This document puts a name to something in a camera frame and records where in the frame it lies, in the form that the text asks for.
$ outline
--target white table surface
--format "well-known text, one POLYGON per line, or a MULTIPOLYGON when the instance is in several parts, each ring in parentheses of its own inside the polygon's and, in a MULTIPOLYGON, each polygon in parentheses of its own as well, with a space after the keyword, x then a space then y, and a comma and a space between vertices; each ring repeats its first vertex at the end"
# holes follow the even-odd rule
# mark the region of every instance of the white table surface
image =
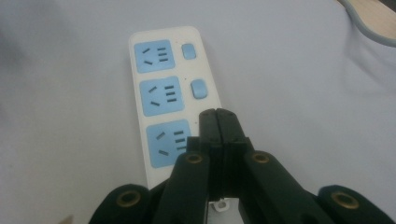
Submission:
POLYGON ((337 2, 6 0, 0 223, 87 223, 114 188, 146 184, 128 38, 180 25, 201 32, 256 149, 305 189, 352 188, 396 220, 396 49, 337 2))

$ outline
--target brass screw hole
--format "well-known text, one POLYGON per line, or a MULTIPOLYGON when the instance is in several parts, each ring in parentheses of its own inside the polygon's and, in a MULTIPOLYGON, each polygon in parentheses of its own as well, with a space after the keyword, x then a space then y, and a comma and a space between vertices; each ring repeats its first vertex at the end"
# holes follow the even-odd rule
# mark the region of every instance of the brass screw hole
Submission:
POLYGON ((141 195, 136 190, 127 190, 119 195, 117 198, 117 205, 119 207, 132 207, 140 202, 141 195))
POLYGON ((338 205, 347 209, 357 209, 359 207, 358 200, 342 191, 332 193, 332 199, 338 203, 338 205))
POLYGON ((196 163, 200 163, 203 158, 201 155, 198 154, 190 154, 186 157, 187 162, 192 163, 192 164, 196 164, 196 163))
POLYGON ((259 163, 267 163, 270 160, 267 155, 262 153, 254 153, 252 159, 259 163))

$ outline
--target power switch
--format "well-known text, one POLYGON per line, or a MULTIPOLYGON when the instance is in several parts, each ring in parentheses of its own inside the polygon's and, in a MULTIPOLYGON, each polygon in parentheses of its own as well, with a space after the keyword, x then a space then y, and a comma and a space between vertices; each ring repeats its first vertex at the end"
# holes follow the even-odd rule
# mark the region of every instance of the power switch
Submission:
POLYGON ((191 89, 195 99, 201 100, 206 98, 207 88, 205 82, 202 79, 195 79, 191 83, 191 89))
POLYGON ((181 49, 183 50, 183 56, 185 59, 191 60, 196 58, 195 48, 193 44, 184 44, 181 46, 181 49))

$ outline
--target electrical outlet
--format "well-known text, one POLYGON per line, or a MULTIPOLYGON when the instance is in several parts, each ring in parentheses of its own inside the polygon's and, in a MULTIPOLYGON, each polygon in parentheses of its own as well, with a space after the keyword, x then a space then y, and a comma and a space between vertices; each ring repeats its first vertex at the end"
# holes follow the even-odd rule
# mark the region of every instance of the electrical outlet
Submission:
POLYGON ((186 152, 187 137, 191 136, 186 119, 155 124, 146 129, 151 166, 160 168, 173 165, 186 152))
POLYGON ((157 40, 134 45, 136 67, 139 73, 171 69, 175 59, 169 40, 157 40))
POLYGON ((140 95, 146 117, 176 112, 184 108, 177 77, 142 81, 140 95))

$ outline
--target power strip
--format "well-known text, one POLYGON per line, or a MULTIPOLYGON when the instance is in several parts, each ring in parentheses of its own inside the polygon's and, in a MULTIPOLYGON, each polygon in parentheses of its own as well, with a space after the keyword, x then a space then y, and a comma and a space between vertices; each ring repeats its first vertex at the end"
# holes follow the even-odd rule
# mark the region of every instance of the power strip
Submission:
POLYGON ((129 41, 148 188, 172 173, 198 136, 198 116, 221 108, 199 32, 190 26, 136 33, 129 41))

